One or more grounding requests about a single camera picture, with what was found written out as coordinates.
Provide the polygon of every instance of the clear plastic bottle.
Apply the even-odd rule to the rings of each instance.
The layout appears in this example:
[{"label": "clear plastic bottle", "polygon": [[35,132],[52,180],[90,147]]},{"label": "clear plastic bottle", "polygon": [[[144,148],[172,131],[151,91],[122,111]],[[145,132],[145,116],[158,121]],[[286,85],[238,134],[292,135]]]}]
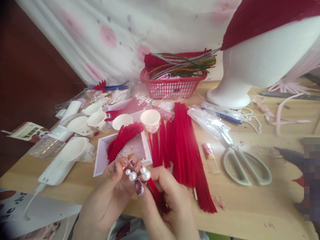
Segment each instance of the clear plastic bottle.
[{"label": "clear plastic bottle", "polygon": [[85,114],[77,113],[61,122],[50,133],[32,146],[28,154],[38,158],[51,158],[73,137],[74,132],[68,131],[67,126],[73,119],[80,116],[85,116]]}]

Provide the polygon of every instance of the red hat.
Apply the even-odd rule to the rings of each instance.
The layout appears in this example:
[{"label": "red hat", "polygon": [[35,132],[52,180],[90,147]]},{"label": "red hat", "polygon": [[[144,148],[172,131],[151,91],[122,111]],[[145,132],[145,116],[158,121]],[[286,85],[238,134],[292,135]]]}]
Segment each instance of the red hat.
[{"label": "red hat", "polygon": [[243,0],[228,25],[221,51],[289,22],[319,15],[320,0]]}]

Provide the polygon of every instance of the pink flower decoration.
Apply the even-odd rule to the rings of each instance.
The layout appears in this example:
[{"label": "pink flower decoration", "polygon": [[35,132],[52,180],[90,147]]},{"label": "pink flower decoration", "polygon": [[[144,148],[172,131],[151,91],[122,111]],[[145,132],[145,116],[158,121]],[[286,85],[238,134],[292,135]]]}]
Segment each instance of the pink flower decoration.
[{"label": "pink flower decoration", "polygon": [[117,38],[111,28],[107,26],[102,26],[100,28],[100,38],[107,47],[109,48],[117,47]]},{"label": "pink flower decoration", "polygon": [[90,75],[90,77],[92,77],[93,80],[97,82],[103,80],[102,72],[95,66],[86,64],[84,66],[84,70],[86,70],[86,72]]},{"label": "pink flower decoration", "polygon": [[218,0],[213,7],[211,19],[215,24],[222,24],[230,19],[238,8],[239,0]]},{"label": "pink flower decoration", "polygon": [[81,36],[81,25],[79,24],[77,19],[73,17],[73,15],[66,12],[65,10],[62,10],[61,20],[64,27],[67,29],[67,31],[74,39],[79,38]]},{"label": "pink flower decoration", "polygon": [[140,45],[137,49],[137,57],[140,62],[144,62],[144,55],[150,53],[150,48],[146,45]]}]

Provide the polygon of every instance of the hand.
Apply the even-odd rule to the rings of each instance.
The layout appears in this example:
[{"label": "hand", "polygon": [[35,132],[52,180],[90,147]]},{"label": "hand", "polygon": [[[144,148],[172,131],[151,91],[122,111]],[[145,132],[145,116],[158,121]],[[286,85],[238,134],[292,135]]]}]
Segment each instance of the hand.
[{"label": "hand", "polygon": [[107,239],[111,226],[134,193],[133,182],[129,180],[122,167],[138,173],[141,165],[137,156],[131,154],[128,158],[120,157],[107,166],[101,182],[81,208],[73,239]]},{"label": "hand", "polygon": [[150,239],[200,239],[188,190],[179,184],[164,167],[150,170],[151,178],[164,199],[170,212],[161,216],[150,190],[137,179],[134,183],[141,206],[142,218]]}]

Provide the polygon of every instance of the scissor handle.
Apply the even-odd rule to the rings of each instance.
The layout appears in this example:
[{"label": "scissor handle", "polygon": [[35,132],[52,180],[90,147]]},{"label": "scissor handle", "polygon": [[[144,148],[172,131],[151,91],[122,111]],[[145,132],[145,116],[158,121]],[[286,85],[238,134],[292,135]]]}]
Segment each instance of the scissor handle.
[{"label": "scissor handle", "polygon": [[[250,173],[253,175],[253,177],[256,179],[257,183],[260,186],[265,186],[265,185],[268,185],[269,183],[271,183],[271,181],[272,181],[271,172],[270,172],[269,168],[259,158],[257,158],[255,155],[253,155],[249,152],[241,151],[239,149],[238,149],[238,153],[241,156],[241,158],[243,159],[243,161],[245,162]],[[250,164],[247,157],[252,158],[255,162],[257,162],[262,167],[264,172],[266,172],[266,174],[267,174],[267,179],[263,179],[260,175],[258,175],[258,173],[254,170],[254,168]]]},{"label": "scissor handle", "polygon": [[[237,171],[238,173],[240,174],[240,177],[242,179],[239,179],[235,176],[232,175],[232,173],[230,172],[229,168],[228,168],[228,165],[227,165],[227,160],[228,160],[228,156],[231,155],[232,156],[232,161],[234,162],[234,164],[236,165],[236,168],[237,168]],[[224,155],[224,159],[223,159],[223,166],[224,166],[224,169],[226,170],[227,174],[229,175],[229,177],[234,180],[236,183],[239,183],[241,185],[245,185],[245,186],[252,186],[252,183],[249,181],[246,173],[244,172],[239,160],[238,160],[238,157],[236,156],[235,152],[229,148],[227,150],[227,152],[225,153]]]}]

